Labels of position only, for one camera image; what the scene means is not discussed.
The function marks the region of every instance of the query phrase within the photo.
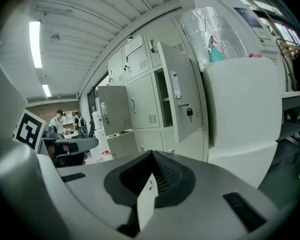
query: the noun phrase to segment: ceiling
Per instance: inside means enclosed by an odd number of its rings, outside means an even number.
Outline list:
[[[172,0],[28,0],[11,15],[0,35],[0,64],[29,101],[75,97],[104,49],[129,24]],[[35,68],[29,21],[41,20],[42,68]],[[59,35],[60,41],[51,38]]]

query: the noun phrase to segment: white metal locker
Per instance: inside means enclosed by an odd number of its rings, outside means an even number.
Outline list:
[[[134,128],[159,128],[154,87],[150,74],[125,86]]]
[[[164,151],[160,131],[136,131],[139,151],[159,150]]]
[[[109,83],[111,86],[121,86],[125,83],[122,50],[118,50],[108,60]]]
[[[204,131],[196,130],[181,143],[175,142],[173,131],[165,132],[167,152],[187,158],[203,161],[204,159]]]
[[[110,152],[115,158],[123,158],[138,152],[133,131],[107,139]]]
[[[169,97],[174,137],[180,143],[203,125],[197,80],[188,57],[163,42],[158,42],[157,47]],[[192,109],[191,118],[187,109]]]
[[[99,86],[99,105],[105,134],[132,128],[125,86]]]
[[[144,45],[143,35],[141,34],[140,36],[141,36],[142,46],[140,46],[139,48],[137,48],[136,50],[134,50],[132,53],[128,55],[126,54],[125,51],[123,51],[124,54],[123,63],[125,66],[124,68],[125,68],[125,75],[127,81],[149,70],[148,58],[147,58],[146,48]]]
[[[161,59],[157,47],[158,42],[164,42],[176,51],[181,52],[183,55],[188,54],[186,46],[171,19],[149,29],[147,32],[145,32],[145,35],[148,42],[153,67],[161,65]]]

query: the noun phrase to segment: foil-wrapped object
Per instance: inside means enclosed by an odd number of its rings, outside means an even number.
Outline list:
[[[211,63],[211,36],[217,41],[214,47],[222,53],[225,60],[248,56],[236,31],[213,7],[189,10],[182,15],[180,23],[192,46],[200,71]]]

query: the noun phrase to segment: man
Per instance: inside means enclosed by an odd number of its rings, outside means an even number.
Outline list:
[[[78,112],[74,113],[74,129],[78,132],[80,138],[86,137],[86,121],[79,115]]]
[[[60,139],[64,139],[64,127],[62,125],[62,122],[61,122],[61,118],[62,116],[64,115],[64,112],[59,109],[57,110],[57,112],[55,113],[55,117],[51,119],[50,121],[50,125],[52,126],[55,126],[56,129],[57,129],[57,133],[58,133],[58,136]]]

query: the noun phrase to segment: brick wall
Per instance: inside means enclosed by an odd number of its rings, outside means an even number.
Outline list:
[[[78,101],[31,106],[27,107],[26,110],[45,120],[47,123],[50,123],[50,120],[56,116],[57,110],[62,110],[63,112],[76,110],[81,115],[80,104]],[[63,127],[72,129],[74,128],[72,124],[66,124]]]

